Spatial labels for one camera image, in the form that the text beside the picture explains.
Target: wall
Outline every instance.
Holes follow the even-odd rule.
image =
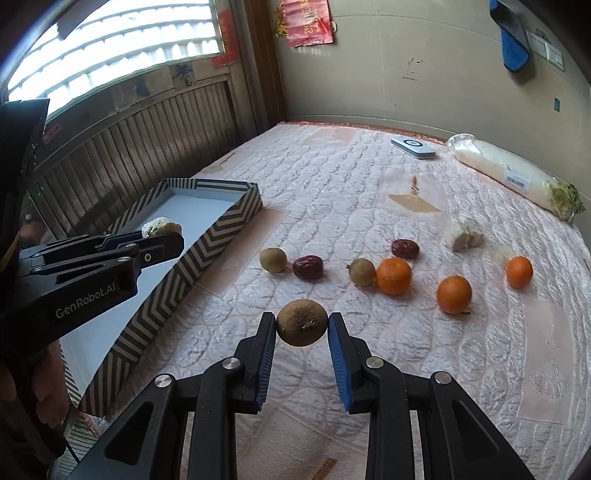
[[[589,85],[541,21],[516,0],[506,3],[563,52],[565,72],[536,54],[526,71],[507,71],[486,0],[329,0],[334,44],[275,41],[290,119],[445,138],[469,132],[576,184],[591,212]],[[271,9],[278,4],[269,0]],[[591,245],[591,213],[585,217],[578,223]]]

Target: blue gripper pad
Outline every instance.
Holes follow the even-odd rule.
[[[261,355],[261,361],[258,366],[258,377],[256,383],[256,402],[259,411],[263,403],[267,400],[267,390],[269,389],[269,378],[271,376],[271,366],[273,365],[273,354],[275,354],[275,340],[277,339],[277,328],[275,322],[268,329],[265,337],[265,346]]]
[[[521,18],[499,0],[489,0],[489,9],[492,19],[501,28],[505,68],[518,72],[530,60],[530,45]]]
[[[345,360],[345,352],[336,330],[335,321],[329,318],[329,348],[330,357],[335,371],[336,386],[339,390],[339,398],[346,411],[353,407],[353,394],[351,393],[351,376]]]

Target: cardboard tray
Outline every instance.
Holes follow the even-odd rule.
[[[157,217],[183,227],[180,258],[142,270],[138,294],[61,339],[70,398],[103,417],[141,355],[209,265],[262,208],[255,183],[164,180],[109,229],[129,233]]]

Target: plastic bag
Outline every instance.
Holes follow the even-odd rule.
[[[579,191],[570,183],[541,169],[532,162],[473,135],[454,135],[447,146],[456,158],[469,167],[502,183],[536,205],[570,224],[585,206]]]

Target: red poster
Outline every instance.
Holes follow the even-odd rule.
[[[327,0],[283,0],[290,47],[332,43]]]
[[[212,66],[214,68],[225,67],[240,60],[238,50],[238,38],[234,28],[234,19],[229,9],[222,10],[217,16],[220,25],[220,33],[225,52],[216,57],[212,57]]]

